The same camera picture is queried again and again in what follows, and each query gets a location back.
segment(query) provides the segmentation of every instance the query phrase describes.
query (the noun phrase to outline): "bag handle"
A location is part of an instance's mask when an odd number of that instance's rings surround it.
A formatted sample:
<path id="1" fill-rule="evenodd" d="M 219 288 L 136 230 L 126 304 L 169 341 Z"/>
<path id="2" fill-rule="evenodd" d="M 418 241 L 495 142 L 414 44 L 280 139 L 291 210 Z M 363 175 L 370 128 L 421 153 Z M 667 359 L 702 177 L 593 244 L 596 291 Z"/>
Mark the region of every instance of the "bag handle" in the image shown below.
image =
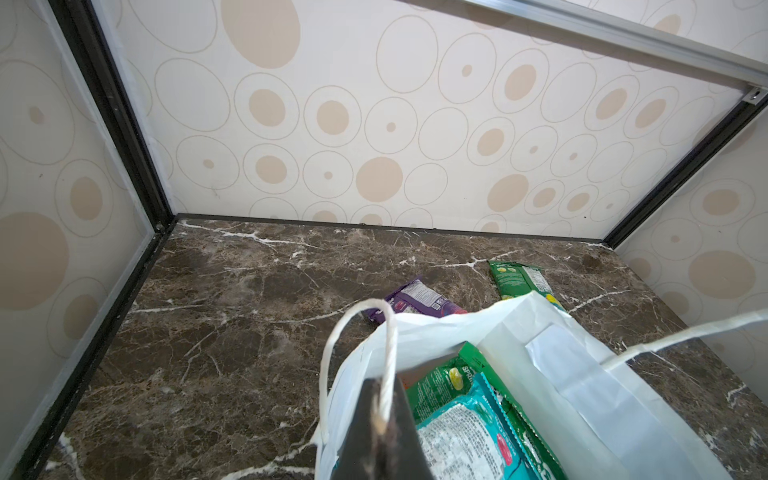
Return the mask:
<path id="1" fill-rule="evenodd" d="M 656 340 L 651 343 L 640 343 L 634 345 L 623 351 L 620 355 L 605 360 L 601 365 L 606 370 L 611 370 L 622 363 L 629 362 L 634 357 L 644 352 L 658 352 L 661 349 L 665 349 L 668 346 L 675 345 L 676 343 L 685 342 L 686 340 L 694 339 L 700 336 L 713 335 L 714 333 L 727 332 L 729 330 L 737 329 L 750 323 L 761 322 L 768 319 L 768 309 L 756 310 L 754 312 L 742 313 L 741 315 L 732 316 L 729 319 L 718 320 L 716 322 L 702 323 L 701 325 L 692 326 L 681 330 L 680 332 L 673 333 L 672 335 L 665 336 L 663 339 Z"/>
<path id="2" fill-rule="evenodd" d="M 319 421 L 320 438 L 323 444 L 328 443 L 328 368 L 331 363 L 333 346 L 341 335 L 347 323 L 356 314 L 363 310 L 378 309 L 384 312 L 386 323 L 386 345 L 384 353 L 384 375 L 382 376 L 382 385 L 379 390 L 379 399 L 374 397 L 372 425 L 379 435 L 386 432 L 386 426 L 389 423 L 389 413 L 392 410 L 392 393 L 395 389 L 395 360 L 397 359 L 397 321 L 395 312 L 387 302 L 381 299 L 371 298 L 355 303 L 344 313 L 338 323 L 331 330 L 326 340 L 326 346 L 323 349 L 323 359 L 320 360 L 320 380 L 319 380 Z"/>

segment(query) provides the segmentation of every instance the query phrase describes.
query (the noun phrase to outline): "patterned wall panel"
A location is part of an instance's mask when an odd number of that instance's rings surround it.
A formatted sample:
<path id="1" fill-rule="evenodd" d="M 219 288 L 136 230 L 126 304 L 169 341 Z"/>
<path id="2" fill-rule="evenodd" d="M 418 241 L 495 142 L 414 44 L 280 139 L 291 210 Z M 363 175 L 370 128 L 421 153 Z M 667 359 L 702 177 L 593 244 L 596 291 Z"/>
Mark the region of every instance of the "patterned wall panel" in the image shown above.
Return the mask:
<path id="1" fill-rule="evenodd" d="M 44 18 L 0 0 L 0 477 L 147 236 Z"/>
<path id="2" fill-rule="evenodd" d="M 180 211 L 602 238 L 740 97 L 461 2 L 118 5 Z"/>
<path id="3" fill-rule="evenodd" d="M 688 325 L 768 307 L 767 151 L 761 114 L 617 249 Z M 704 341 L 768 402 L 768 323 Z"/>
<path id="4" fill-rule="evenodd" d="M 768 62 L 766 0 L 568 0 L 630 22 Z M 712 85 L 712 92 L 722 90 Z"/>

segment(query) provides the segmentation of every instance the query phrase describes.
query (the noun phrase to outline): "marble countertop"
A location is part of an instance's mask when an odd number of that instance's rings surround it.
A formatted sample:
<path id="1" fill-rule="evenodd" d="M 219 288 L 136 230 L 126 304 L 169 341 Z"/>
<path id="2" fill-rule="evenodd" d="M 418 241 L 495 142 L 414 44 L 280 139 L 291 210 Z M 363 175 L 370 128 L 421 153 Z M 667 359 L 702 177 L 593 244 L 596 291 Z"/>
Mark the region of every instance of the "marble countertop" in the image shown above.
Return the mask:
<path id="1" fill-rule="evenodd" d="M 617 353 L 684 327 L 602 244 L 182 220 L 40 478 L 312 478 L 319 360 L 342 312 L 418 275 L 480 310 L 499 300 L 487 259 L 543 267 Z M 373 330 L 347 326 L 332 372 Z M 768 478 L 768 407 L 701 341 L 631 366 L 734 478 Z"/>

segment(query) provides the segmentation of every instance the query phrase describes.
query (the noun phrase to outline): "purple candy package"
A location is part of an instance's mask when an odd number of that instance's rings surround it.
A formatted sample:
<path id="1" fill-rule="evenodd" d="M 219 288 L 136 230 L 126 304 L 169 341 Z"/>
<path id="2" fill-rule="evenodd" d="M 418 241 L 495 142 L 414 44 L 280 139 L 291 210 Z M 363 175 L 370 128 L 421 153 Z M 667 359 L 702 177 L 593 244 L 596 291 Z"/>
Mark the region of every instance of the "purple candy package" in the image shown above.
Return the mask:
<path id="1" fill-rule="evenodd" d="M 390 293 L 384 300 L 392 305 L 395 313 L 421 313 L 438 318 L 453 313 L 467 313 L 451 300 L 426 286 L 419 277 Z M 366 315 L 377 325 L 384 323 L 384 313 L 381 310 L 366 310 Z"/>

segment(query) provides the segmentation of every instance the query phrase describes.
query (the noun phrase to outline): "white paper bag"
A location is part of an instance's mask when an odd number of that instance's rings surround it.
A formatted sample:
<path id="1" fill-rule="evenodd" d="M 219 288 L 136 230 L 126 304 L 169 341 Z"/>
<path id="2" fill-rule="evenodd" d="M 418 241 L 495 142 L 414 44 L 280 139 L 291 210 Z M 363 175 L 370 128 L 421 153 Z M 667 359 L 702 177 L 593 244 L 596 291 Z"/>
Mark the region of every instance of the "white paper bag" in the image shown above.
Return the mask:
<path id="1" fill-rule="evenodd" d="M 399 313 L 396 325 L 399 371 L 476 345 L 572 480 L 730 478 L 646 382 L 624 364 L 600 367 L 612 351 L 537 293 L 441 319 Z M 385 345 L 386 323 L 339 368 L 313 437 L 315 478 L 330 478 L 362 381 L 384 371 Z"/>

